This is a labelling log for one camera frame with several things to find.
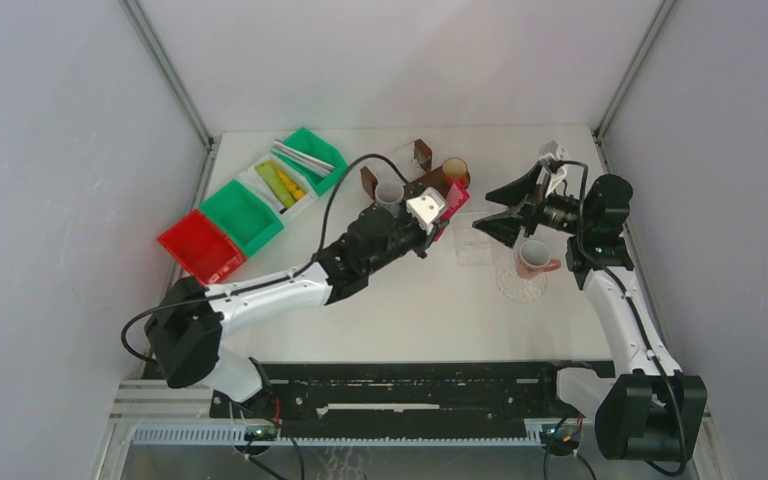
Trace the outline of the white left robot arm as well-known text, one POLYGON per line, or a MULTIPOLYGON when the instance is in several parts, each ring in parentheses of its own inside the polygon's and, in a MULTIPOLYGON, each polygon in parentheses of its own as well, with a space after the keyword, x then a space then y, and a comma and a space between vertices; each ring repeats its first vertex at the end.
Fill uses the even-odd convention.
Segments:
POLYGON ((371 206, 307 267, 255 280, 202 285, 192 276, 176 281, 144 327, 158 369, 171 389, 205 385, 218 390, 250 417, 265 414, 273 394, 252 357, 222 342, 236 331, 280 314, 330 305, 360 292, 370 277, 414 252, 424 258, 446 228, 443 207, 426 196, 407 202, 398 215, 371 206))

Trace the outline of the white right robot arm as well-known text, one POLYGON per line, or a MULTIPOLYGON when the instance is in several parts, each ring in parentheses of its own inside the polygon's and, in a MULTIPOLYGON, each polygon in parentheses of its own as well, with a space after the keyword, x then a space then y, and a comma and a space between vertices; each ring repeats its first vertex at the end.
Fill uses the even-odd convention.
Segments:
POLYGON ((488 192, 504 211, 474 222, 475 229, 513 247, 522 234, 545 226, 568 234, 566 263, 597 314, 612 355, 615 379, 565 367, 539 388, 552 416, 571 408, 592 419, 597 446, 609 460, 685 465, 693 455, 708 393, 668 351, 640 292, 623 237, 633 188, 602 174, 581 179, 578 196, 560 195, 565 162, 541 160, 525 175, 488 192))

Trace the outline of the green toothpaste tube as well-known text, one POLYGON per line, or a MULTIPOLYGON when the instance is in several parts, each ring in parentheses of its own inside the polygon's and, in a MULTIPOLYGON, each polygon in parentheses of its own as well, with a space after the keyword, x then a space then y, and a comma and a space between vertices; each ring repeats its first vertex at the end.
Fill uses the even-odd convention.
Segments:
POLYGON ((260 163, 255 166, 255 171, 266 183, 271 192, 275 195, 277 200, 282 204, 285 209, 292 207, 296 201, 294 201, 287 190, 280 182, 278 176, 270 165, 270 161, 260 163))

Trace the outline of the pink toothpaste tube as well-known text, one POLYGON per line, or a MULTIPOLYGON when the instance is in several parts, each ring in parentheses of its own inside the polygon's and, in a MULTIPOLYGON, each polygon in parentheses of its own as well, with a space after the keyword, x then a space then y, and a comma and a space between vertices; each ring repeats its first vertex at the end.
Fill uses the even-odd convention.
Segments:
POLYGON ((440 217, 441 221, 450 220, 470 199, 470 195, 460 181, 453 183, 446 196, 447 209, 440 217))

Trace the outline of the pink printed white mug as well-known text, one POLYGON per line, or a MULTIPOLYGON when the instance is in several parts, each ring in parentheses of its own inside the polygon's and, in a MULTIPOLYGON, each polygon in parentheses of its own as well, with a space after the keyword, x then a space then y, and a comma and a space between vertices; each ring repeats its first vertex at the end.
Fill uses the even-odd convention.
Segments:
POLYGON ((519 278, 532 280, 542 273, 558 270, 561 261, 552 256, 547 244, 528 239, 514 248, 514 266, 519 278))

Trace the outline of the clear acrylic organizer rack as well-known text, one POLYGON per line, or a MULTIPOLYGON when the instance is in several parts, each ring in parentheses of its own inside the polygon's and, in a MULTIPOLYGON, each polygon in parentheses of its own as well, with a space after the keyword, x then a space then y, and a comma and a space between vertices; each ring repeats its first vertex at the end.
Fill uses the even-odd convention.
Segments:
MULTIPOLYGON (((419 179, 432 170, 433 150, 422 139, 412 140, 389 153, 384 153, 407 181, 419 179)), ((375 199, 381 182, 400 182, 398 175, 382 160, 366 160, 360 167, 363 190, 375 199)))

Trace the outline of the brown ceramic cup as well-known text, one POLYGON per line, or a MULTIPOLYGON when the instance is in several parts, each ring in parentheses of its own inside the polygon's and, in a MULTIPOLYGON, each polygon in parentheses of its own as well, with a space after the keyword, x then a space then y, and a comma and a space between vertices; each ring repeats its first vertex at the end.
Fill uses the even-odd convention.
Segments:
POLYGON ((471 182, 468 164, 462 158, 452 157, 446 159, 441 166, 443 179, 446 185, 460 185, 467 189, 471 182))

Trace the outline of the grey handled white mug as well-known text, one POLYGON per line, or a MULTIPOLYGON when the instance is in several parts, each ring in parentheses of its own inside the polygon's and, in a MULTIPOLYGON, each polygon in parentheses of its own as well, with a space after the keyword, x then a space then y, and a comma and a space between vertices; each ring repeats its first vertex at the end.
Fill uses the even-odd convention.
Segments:
POLYGON ((403 199, 403 184, 397 182, 379 182, 374 189, 375 204, 389 212, 394 218, 399 216, 403 199))

